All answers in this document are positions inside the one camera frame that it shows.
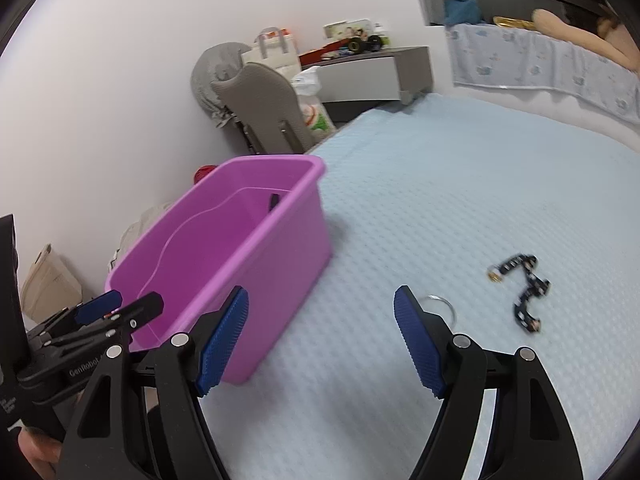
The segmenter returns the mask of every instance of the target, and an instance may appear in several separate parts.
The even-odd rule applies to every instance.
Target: quilted mattress cover
[[[335,256],[280,341],[241,386],[202,400],[234,480],[409,477],[440,401],[418,380],[396,325],[407,284],[455,307],[453,332],[539,355],[595,480],[640,418],[640,155],[609,137],[471,99],[430,94],[371,110],[314,152]],[[552,289],[513,319],[522,272],[486,268],[535,254]],[[451,315],[441,303],[426,310]],[[465,479],[492,420],[486,392]]]

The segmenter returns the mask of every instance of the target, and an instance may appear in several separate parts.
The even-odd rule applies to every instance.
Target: brown plush toy
[[[624,25],[613,27],[613,20],[601,22],[600,27],[605,37],[603,40],[586,30],[567,25],[554,13],[545,9],[534,10],[532,20],[537,30],[550,38],[569,41],[591,50],[628,70],[634,72],[640,70],[640,52]]]

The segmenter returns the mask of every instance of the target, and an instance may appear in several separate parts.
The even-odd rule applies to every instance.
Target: purple storage box
[[[169,209],[107,277],[123,304],[156,291],[161,316],[133,335],[154,348],[219,309],[235,285],[249,317],[223,380],[246,381],[302,305],[332,254],[318,194],[324,163],[310,155],[242,156]],[[271,195],[280,203],[271,211]]]

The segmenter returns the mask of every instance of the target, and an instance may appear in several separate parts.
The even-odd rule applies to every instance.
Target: silver screw
[[[471,346],[471,339],[469,339],[466,335],[454,336],[453,344],[458,348],[469,348]]]
[[[122,346],[120,345],[113,345],[107,349],[107,357],[109,359],[115,359],[120,354],[122,354]]]
[[[174,346],[184,346],[189,342],[189,335],[185,334],[184,332],[180,332],[178,334],[175,334],[172,338],[171,338],[171,344]]]
[[[525,361],[533,361],[536,358],[536,353],[531,348],[520,349],[520,357]]]

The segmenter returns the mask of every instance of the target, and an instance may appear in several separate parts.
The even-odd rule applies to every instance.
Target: gray bag handle
[[[287,46],[287,42],[284,39],[284,34],[282,33],[282,31],[278,27],[267,27],[261,30],[260,33],[258,34],[258,37],[255,38],[255,41],[257,41],[258,44],[260,44],[260,53],[262,54],[262,59],[267,59],[267,46],[264,44],[264,36],[268,32],[277,33],[278,38],[280,40],[280,47],[282,48],[283,53],[288,54],[289,47]]]

